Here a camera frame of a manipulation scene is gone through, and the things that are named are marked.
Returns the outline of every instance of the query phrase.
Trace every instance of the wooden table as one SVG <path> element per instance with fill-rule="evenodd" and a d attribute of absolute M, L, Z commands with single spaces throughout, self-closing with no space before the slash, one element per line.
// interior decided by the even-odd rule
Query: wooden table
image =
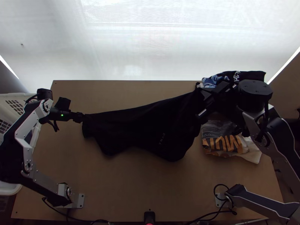
<path fill-rule="evenodd" d="M 195 81 L 54 81 L 54 102 L 71 99 L 74 112 L 99 113 L 146 105 L 194 89 Z M 190 221 L 217 211 L 213 187 L 236 183 L 254 193 L 282 201 L 268 156 L 259 165 L 240 157 L 205 155 L 200 136 L 185 157 L 167 162 L 151 153 L 132 148 L 113 158 L 105 157 L 93 138 L 84 139 L 81 124 L 58 122 L 55 133 L 43 125 L 34 151 L 37 168 L 57 182 L 67 182 L 85 193 L 84 207 L 71 216 L 113 222 L 143 221 L 145 211 L 157 221 Z M 48 208 L 38 193 L 23 187 L 18 193 L 13 218 L 64 220 Z M 262 215 L 246 208 L 238 215 L 220 214 L 218 220 L 258 219 Z"/>

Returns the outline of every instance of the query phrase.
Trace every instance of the light strip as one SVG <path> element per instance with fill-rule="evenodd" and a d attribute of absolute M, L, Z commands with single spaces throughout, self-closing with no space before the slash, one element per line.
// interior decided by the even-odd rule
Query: light strip
<path fill-rule="evenodd" d="M 277 73 L 275 73 L 275 75 L 271 79 L 269 79 L 267 84 L 270 84 L 275 79 L 275 77 L 277 77 L 278 74 L 280 74 L 281 71 L 283 71 L 283 69 L 296 57 L 296 55 L 298 55 L 299 52 L 300 52 L 300 47 L 294 52 L 294 54 L 288 59 L 288 61 L 280 68 L 280 70 L 278 70 Z"/>
<path fill-rule="evenodd" d="M 12 68 L 7 64 L 7 62 L 4 60 L 4 58 L 0 55 L 0 61 L 14 74 L 17 78 L 18 76 L 15 74 L 15 72 L 12 70 Z"/>

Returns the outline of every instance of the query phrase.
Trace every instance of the black garment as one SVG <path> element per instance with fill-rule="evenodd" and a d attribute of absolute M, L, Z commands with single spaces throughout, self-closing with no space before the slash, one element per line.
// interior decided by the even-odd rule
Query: black garment
<path fill-rule="evenodd" d="M 226 71 L 217 74 L 218 77 L 227 76 L 230 81 L 239 82 L 242 80 L 264 81 L 266 72 L 263 71 Z"/>
<path fill-rule="evenodd" d="M 86 115 L 85 138 L 94 137 L 102 152 L 112 156 L 130 146 L 177 161 L 199 135 L 196 114 L 204 109 L 201 89 L 149 105 Z"/>

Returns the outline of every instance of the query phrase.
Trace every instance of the cloth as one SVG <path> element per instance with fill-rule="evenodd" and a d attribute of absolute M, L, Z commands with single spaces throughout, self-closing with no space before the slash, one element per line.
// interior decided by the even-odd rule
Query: cloth
<path fill-rule="evenodd" d="M 258 164 L 261 152 L 250 137 L 232 135 L 236 125 L 230 121 L 209 120 L 202 125 L 202 145 L 206 154 L 221 157 L 239 156 Z"/>
<path fill-rule="evenodd" d="M 231 81 L 238 83 L 242 80 L 259 80 L 264 81 L 265 72 L 263 71 L 226 71 L 218 73 L 209 78 L 203 78 L 199 87 L 214 88 L 221 81 Z"/>
<path fill-rule="evenodd" d="M 137 108 L 86 114 L 85 138 L 94 137 L 108 156 L 130 146 L 148 150 L 168 161 L 177 161 L 199 135 L 196 114 L 204 110 L 201 89 Z"/>

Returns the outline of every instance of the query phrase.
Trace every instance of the white plastic basket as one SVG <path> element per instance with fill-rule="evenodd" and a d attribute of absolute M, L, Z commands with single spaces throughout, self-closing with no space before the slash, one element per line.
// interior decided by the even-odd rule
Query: white plastic basket
<path fill-rule="evenodd" d="M 24 113 L 25 101 L 34 94 L 10 93 L 0 94 L 0 144 L 3 141 L 5 132 L 13 125 Z M 33 136 L 38 137 L 41 124 L 37 123 Z M 20 184 L 10 184 L 0 181 L 0 195 L 14 195 L 20 189 Z"/>

